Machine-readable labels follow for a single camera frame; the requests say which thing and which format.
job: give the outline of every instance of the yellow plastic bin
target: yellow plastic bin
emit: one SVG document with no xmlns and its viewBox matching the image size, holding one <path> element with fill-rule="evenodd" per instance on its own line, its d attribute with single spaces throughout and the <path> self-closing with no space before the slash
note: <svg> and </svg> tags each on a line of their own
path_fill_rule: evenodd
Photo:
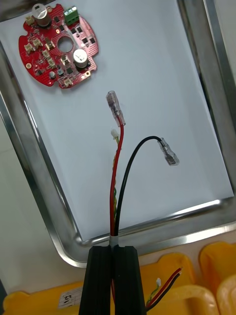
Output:
<svg viewBox="0 0 236 315">
<path fill-rule="evenodd" d="M 182 274 L 163 299 L 148 312 L 148 315 L 218 315 L 218 307 L 213 294 L 206 288 L 196 285 L 196 277 L 190 259 L 181 253 L 162 256 L 157 263 L 142 266 L 141 278 L 145 301 L 155 289 L 156 279 L 162 285 L 179 267 Z"/>
<path fill-rule="evenodd" d="M 236 245 L 217 242 L 199 255 L 204 280 L 215 294 L 221 315 L 236 314 Z"/>
<path fill-rule="evenodd" d="M 79 305 L 73 304 L 76 301 L 71 301 L 69 295 L 72 292 L 72 298 L 75 297 L 75 290 L 82 291 L 82 286 L 83 282 L 77 282 L 32 294 L 11 293 L 3 302 L 4 315 L 78 315 Z"/>
<path fill-rule="evenodd" d="M 145 301 L 155 289 L 156 279 L 161 278 L 164 285 L 179 267 L 183 267 L 181 276 L 160 303 L 148 312 L 148 315 L 219 315 L 213 294 L 195 284 L 192 263 L 187 256 L 180 253 L 162 256 L 157 263 L 140 268 Z M 4 300 L 4 315 L 78 315 L 79 305 L 61 309 L 58 307 L 67 301 L 66 297 L 70 292 L 81 290 L 82 285 L 83 282 L 73 283 L 33 294 L 12 293 Z M 114 314 L 112 298 L 111 314 Z"/>
</svg>

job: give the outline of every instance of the electrolytic capacitor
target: electrolytic capacitor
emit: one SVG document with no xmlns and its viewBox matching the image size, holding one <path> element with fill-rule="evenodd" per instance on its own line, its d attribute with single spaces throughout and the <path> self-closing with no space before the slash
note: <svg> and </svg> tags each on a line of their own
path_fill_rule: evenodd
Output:
<svg viewBox="0 0 236 315">
<path fill-rule="evenodd" d="M 55 72 L 54 71 L 50 71 L 49 72 L 49 76 L 51 79 L 55 79 L 56 75 L 55 75 Z"/>
<path fill-rule="evenodd" d="M 83 49 L 76 49 L 73 53 L 73 59 L 78 68 L 85 68 L 88 64 L 88 55 Z"/>
<path fill-rule="evenodd" d="M 32 8 L 32 15 L 36 22 L 38 23 L 38 25 L 43 28 L 47 27 L 51 22 L 48 10 L 43 4 L 40 3 L 35 4 Z"/>
</svg>

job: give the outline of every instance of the stainless steel tray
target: stainless steel tray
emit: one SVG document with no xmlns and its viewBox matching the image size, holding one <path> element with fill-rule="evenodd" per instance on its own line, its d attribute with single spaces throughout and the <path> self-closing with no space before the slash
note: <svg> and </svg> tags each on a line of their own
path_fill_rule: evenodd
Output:
<svg viewBox="0 0 236 315">
<path fill-rule="evenodd" d="M 179 7 L 225 164 L 232 186 L 235 187 L 236 90 L 214 1 L 180 1 Z M 90 247 L 106 245 L 108 235 L 82 240 L 34 117 L 2 46 L 0 72 L 0 113 L 47 229 L 60 256 L 74 266 L 85 267 Z M 120 244 L 134 245 L 139 254 L 144 254 L 235 228 L 234 197 L 230 200 L 215 200 L 181 210 L 161 220 L 123 229 L 120 231 Z"/>
</svg>

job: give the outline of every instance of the round circuit board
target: round circuit board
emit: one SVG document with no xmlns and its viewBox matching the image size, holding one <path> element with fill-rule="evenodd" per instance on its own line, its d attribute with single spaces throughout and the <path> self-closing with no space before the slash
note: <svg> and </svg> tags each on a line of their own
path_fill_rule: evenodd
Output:
<svg viewBox="0 0 236 315">
<path fill-rule="evenodd" d="M 58 82 L 62 89 L 89 78 L 97 69 L 92 57 L 98 53 L 98 44 L 77 8 L 36 4 L 32 13 L 23 25 L 28 34 L 19 38 L 21 60 L 28 73 L 46 86 Z M 59 49 L 63 41 L 71 43 L 69 51 Z"/>
</svg>

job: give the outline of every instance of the black wire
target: black wire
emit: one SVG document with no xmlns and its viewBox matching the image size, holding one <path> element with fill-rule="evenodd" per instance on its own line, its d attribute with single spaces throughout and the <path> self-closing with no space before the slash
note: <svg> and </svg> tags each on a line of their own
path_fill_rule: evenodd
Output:
<svg viewBox="0 0 236 315">
<path fill-rule="evenodd" d="M 153 309 L 153 307 L 155 307 L 160 300 L 166 295 L 166 293 L 170 290 L 170 288 L 172 287 L 172 285 L 175 283 L 176 279 L 180 276 L 180 274 L 177 274 L 171 281 L 171 283 L 169 284 L 169 286 L 165 289 L 165 291 L 163 291 L 161 293 L 161 295 L 158 297 L 158 299 L 153 302 L 153 304 L 151 304 L 149 307 L 146 308 L 146 312 L 150 311 L 151 309 Z"/>
<path fill-rule="evenodd" d="M 117 216 L 116 216 L 116 222 L 115 222 L 115 233 L 114 233 L 115 236 L 118 235 L 118 232 L 119 232 L 120 211 L 121 211 L 122 201 L 123 201 L 123 197 L 124 197 L 124 190 L 125 190 L 125 186 L 126 186 L 126 182 L 127 182 L 127 179 L 128 179 L 128 175 L 129 175 L 129 171 L 130 171 L 131 165 L 132 165 L 132 163 L 134 161 L 135 155 L 137 154 L 138 150 L 141 148 L 141 146 L 145 142 L 147 142 L 149 140 L 157 140 L 158 142 L 162 141 L 162 139 L 157 137 L 157 136 L 150 136 L 150 137 L 147 137 L 147 138 L 143 139 L 137 145 L 137 147 L 135 148 L 131 158 L 129 159 L 129 163 L 128 163 L 127 168 L 125 170 L 123 182 L 122 182 L 122 185 L 121 185 L 121 188 L 120 188 L 120 193 L 119 193 L 119 200 L 118 200 L 118 205 L 117 205 Z"/>
</svg>

